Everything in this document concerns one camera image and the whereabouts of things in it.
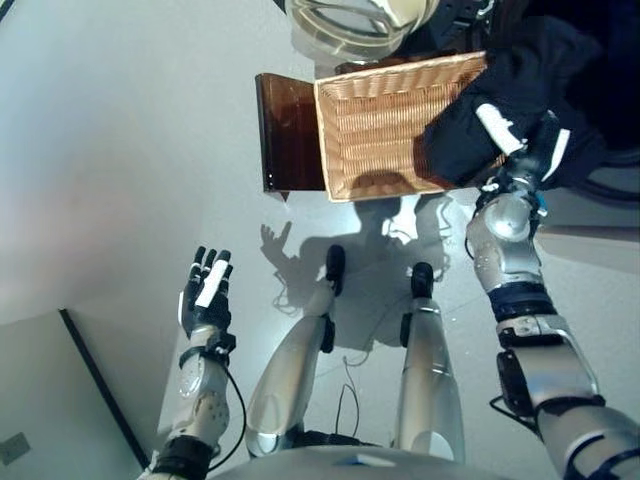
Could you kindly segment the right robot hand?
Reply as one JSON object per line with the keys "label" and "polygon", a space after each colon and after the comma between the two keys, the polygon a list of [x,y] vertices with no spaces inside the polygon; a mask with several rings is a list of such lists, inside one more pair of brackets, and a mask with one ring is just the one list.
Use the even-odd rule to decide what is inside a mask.
{"label": "right robot hand", "polygon": [[500,110],[483,103],[476,108],[476,116],[505,160],[492,177],[504,189],[521,184],[527,191],[541,188],[559,168],[571,131],[560,126],[559,119],[547,110],[534,128],[531,140],[518,139],[510,130],[514,126]]}

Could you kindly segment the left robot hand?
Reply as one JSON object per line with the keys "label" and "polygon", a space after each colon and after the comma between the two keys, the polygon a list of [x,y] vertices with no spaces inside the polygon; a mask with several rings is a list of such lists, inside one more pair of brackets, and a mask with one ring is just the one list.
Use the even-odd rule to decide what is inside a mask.
{"label": "left robot hand", "polygon": [[178,297],[178,323],[188,339],[203,325],[226,328],[230,324],[227,297],[232,271],[230,251],[196,249]]}

